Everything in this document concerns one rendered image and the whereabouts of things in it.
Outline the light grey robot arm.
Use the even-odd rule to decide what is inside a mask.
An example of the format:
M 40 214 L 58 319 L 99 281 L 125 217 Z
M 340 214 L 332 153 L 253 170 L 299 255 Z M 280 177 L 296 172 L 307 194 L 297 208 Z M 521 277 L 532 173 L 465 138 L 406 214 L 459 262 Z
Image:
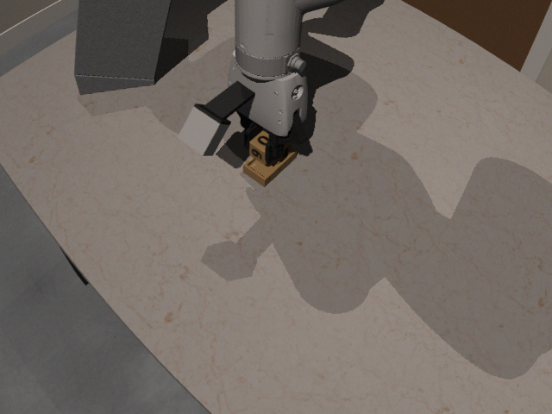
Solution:
M 305 13 L 344 0 L 235 0 L 235 60 L 259 76 L 302 72 L 300 40 Z M 213 156 L 231 121 L 255 92 L 238 80 L 206 105 L 195 103 L 178 138 L 203 156 Z

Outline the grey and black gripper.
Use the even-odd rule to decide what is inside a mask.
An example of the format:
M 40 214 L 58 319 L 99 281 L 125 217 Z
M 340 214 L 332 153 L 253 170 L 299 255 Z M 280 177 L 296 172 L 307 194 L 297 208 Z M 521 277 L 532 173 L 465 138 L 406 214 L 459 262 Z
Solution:
M 301 145 L 307 140 L 302 124 L 307 117 L 308 107 L 305 69 L 302 72 L 292 69 L 287 74 L 269 77 L 255 75 L 239 67 L 234 51 L 229 66 L 228 87 L 237 80 L 255 92 L 255 97 L 236 111 L 245 129 L 246 149 L 249 149 L 249 142 L 263 128 L 267 129 L 269 141 L 266 143 L 265 161 L 270 164 L 284 153 L 284 144 L 291 142 Z

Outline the wooden tray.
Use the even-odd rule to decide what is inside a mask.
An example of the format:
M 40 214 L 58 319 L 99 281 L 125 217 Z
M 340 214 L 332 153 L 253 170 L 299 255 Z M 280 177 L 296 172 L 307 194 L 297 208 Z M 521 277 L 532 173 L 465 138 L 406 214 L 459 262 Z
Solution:
M 291 153 L 279 164 L 272 161 L 263 165 L 255 158 L 251 158 L 243 165 L 243 172 L 250 178 L 266 187 L 277 175 L 297 158 L 297 150 L 292 147 Z

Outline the orange number cube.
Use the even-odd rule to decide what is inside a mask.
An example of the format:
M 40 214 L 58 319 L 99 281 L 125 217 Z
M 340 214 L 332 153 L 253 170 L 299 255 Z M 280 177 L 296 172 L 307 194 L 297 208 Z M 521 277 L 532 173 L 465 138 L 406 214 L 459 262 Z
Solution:
M 292 150 L 292 143 L 289 142 L 289 143 L 285 144 L 284 145 L 284 153 L 278 159 L 275 158 L 273 161 L 276 162 L 277 164 L 279 164 L 282 160 L 284 160 L 291 153 L 291 150 Z
M 266 164 L 265 153 L 266 143 L 269 141 L 269 135 L 262 130 L 255 138 L 249 142 L 249 155 L 258 160 L 263 165 Z

